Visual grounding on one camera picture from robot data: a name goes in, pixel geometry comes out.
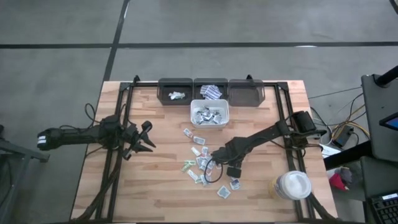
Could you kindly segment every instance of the small white box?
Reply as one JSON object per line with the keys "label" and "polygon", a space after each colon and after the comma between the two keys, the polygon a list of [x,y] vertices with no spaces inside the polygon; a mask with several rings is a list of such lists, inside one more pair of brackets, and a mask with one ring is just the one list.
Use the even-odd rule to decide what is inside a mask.
{"label": "small white box", "polygon": [[[211,110],[218,110],[223,120],[221,124],[195,124],[193,116],[197,111],[207,107]],[[195,128],[223,128],[229,121],[229,105],[226,100],[192,100],[191,101],[191,122]]]}

